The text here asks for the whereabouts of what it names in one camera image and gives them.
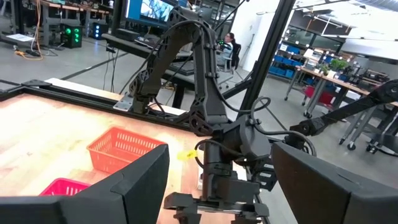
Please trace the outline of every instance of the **screen display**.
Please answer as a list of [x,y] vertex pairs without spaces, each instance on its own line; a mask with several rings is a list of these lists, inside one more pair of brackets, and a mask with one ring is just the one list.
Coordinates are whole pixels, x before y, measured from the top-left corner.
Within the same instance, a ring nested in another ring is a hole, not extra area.
[[166,27],[176,0],[127,0],[126,19],[152,27]]

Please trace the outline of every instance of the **computer tower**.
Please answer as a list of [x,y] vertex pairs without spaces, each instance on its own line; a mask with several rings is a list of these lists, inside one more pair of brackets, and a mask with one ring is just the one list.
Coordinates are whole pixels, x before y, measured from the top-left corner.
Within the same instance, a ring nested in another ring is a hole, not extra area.
[[64,47],[70,49],[81,47],[81,40],[83,35],[82,26],[70,26],[67,24],[62,24],[61,28],[63,30],[61,34],[61,43]]
[[93,23],[93,31],[91,37],[96,40],[102,40],[102,34],[107,34],[109,26],[106,24],[99,24],[97,22]]

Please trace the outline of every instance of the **computer monitor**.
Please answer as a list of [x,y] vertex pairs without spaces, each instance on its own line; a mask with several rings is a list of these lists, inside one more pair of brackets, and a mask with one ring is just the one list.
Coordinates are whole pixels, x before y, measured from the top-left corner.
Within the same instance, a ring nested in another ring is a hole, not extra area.
[[128,21],[164,29],[171,10],[178,4],[172,0],[125,0],[124,3],[124,17]]

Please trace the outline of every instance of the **person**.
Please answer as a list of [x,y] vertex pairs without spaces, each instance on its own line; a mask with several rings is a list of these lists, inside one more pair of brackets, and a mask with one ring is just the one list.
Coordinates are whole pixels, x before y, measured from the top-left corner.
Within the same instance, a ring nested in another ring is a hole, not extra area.
[[225,65],[226,58],[230,58],[233,50],[233,45],[235,43],[235,35],[233,33],[227,33],[224,37],[223,46],[219,45],[219,48],[222,49],[222,53],[216,56],[217,65]]

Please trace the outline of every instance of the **gray floor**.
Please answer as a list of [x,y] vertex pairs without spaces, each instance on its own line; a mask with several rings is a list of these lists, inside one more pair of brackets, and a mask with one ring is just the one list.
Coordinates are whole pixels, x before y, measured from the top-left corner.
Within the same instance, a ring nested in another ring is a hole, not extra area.
[[[84,68],[96,65],[108,59],[108,53],[104,47],[98,44],[84,42],[80,49],[65,49],[57,52],[59,57],[45,57],[43,61],[27,61],[14,54],[9,45],[0,43],[0,79],[12,82],[24,82],[33,78],[46,80],[56,77],[62,78]],[[126,80],[135,72],[135,69],[143,62],[142,58],[126,55],[118,59],[114,73],[114,87],[119,92]],[[69,79],[95,88],[103,88],[106,65],[86,72],[82,75]],[[109,63],[107,76],[105,77],[105,89],[110,89],[112,64]],[[0,84],[0,89],[9,88],[9,85]],[[268,78],[264,83],[261,95],[271,97],[270,110],[277,116],[280,122],[289,127],[304,119],[301,106],[303,95],[293,90],[289,100],[284,101],[287,84],[279,80]],[[172,104],[173,92],[161,90],[159,101],[163,104]],[[235,107],[239,107],[244,93],[240,93],[228,101]],[[186,92],[182,109],[188,110],[193,100],[193,93]],[[315,109],[314,116],[321,115],[319,108]],[[228,116],[234,118],[236,113],[228,110]],[[267,110],[258,111],[256,116],[262,120],[262,126],[268,131],[277,131],[282,128]],[[398,188],[398,160],[381,153],[375,155],[365,152],[366,136],[360,136],[357,140],[357,150],[348,151],[346,145],[339,146],[338,140],[348,127],[349,123],[337,123],[327,128],[321,135],[310,137],[318,151],[319,158],[331,162],[334,165],[348,169],[356,174],[363,175],[370,179],[382,182],[391,187]],[[272,192],[262,192],[261,197],[264,203],[268,204],[271,211],[271,221],[277,224],[296,223],[295,218],[287,204],[287,201],[277,185]]]

